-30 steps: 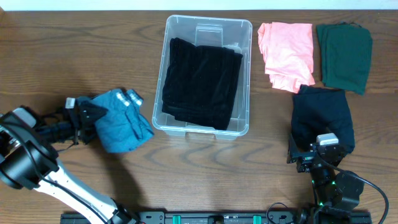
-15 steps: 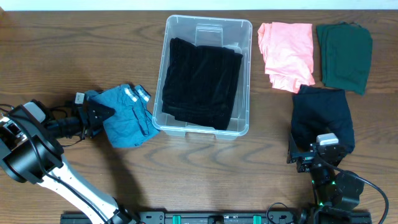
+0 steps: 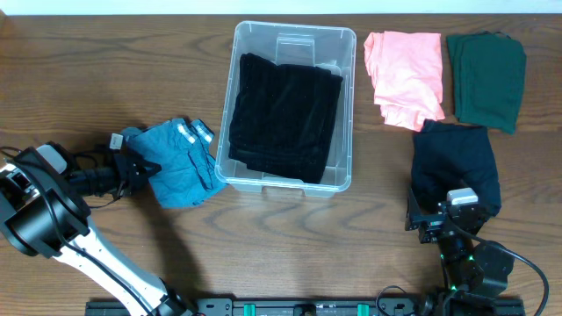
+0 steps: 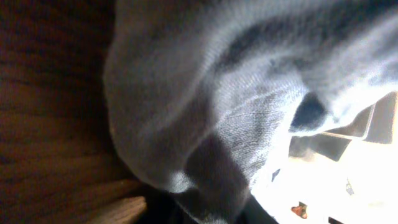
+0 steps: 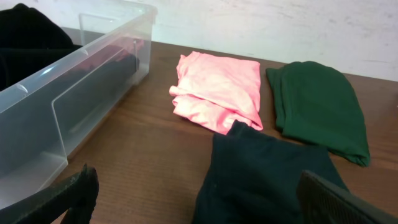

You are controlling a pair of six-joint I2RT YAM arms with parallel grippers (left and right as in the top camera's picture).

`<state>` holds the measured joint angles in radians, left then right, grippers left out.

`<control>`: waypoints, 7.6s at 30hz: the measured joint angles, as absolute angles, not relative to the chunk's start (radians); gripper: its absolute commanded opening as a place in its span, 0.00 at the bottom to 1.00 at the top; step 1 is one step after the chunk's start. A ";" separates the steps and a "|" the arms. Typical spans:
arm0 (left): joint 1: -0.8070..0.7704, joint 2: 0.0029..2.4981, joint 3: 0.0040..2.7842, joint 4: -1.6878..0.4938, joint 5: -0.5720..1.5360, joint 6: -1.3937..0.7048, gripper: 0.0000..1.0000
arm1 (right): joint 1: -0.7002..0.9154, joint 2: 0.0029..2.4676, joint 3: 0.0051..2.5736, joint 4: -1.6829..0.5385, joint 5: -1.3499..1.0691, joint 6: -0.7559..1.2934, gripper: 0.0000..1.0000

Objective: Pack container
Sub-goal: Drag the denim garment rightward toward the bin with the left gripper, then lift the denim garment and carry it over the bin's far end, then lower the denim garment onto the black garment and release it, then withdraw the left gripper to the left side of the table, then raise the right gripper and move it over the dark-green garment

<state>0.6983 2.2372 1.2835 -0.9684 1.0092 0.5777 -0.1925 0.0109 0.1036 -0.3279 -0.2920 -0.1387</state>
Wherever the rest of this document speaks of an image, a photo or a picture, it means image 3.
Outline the blue shirt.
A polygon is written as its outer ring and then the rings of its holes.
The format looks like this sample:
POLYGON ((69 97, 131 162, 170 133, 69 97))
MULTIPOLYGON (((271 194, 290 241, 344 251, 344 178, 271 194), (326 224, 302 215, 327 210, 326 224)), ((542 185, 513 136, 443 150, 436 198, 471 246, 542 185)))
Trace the blue shirt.
POLYGON ((127 127, 121 134, 129 149, 161 166, 149 178, 161 207, 197 206, 227 187, 216 176, 209 151, 214 133, 202 120, 173 118, 147 129, 127 127))

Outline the black velvet garment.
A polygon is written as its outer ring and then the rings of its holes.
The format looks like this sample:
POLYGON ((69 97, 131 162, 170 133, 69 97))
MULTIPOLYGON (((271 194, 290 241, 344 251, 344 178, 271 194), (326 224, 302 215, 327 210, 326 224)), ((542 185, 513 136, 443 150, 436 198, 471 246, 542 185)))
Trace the black velvet garment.
POLYGON ((240 58, 228 157, 248 169, 319 183, 343 78, 324 68, 240 58))

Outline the dark green garment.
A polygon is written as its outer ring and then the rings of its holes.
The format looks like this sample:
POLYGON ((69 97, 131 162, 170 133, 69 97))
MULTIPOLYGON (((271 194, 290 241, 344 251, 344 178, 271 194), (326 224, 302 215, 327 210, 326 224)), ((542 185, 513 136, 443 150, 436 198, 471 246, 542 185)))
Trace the dark green garment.
POLYGON ((515 133, 526 76, 522 43, 489 31, 449 35, 446 43, 458 121, 515 133))

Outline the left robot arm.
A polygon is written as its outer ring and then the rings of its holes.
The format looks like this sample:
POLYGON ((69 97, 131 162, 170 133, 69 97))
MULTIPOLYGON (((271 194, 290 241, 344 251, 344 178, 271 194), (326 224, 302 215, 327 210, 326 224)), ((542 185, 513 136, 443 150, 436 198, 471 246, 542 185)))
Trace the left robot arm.
POLYGON ((161 166, 111 147, 84 153, 104 162, 79 166, 76 154, 49 141, 20 150, 2 147, 1 233, 20 253, 42 255, 81 271, 111 293, 131 315, 194 315, 160 277, 141 269, 97 229, 88 196, 129 197, 161 166))

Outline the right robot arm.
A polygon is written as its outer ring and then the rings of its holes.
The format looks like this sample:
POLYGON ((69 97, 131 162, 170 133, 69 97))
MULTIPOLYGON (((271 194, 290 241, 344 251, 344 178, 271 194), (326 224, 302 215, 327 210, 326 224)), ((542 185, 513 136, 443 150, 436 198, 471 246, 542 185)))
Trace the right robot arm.
POLYGON ((514 258, 502 245, 473 244, 473 237, 491 218, 473 189, 451 190, 428 210, 410 190, 405 229, 416 230, 421 244, 436 244, 441 253, 446 286, 452 290, 495 298, 508 287, 514 258))

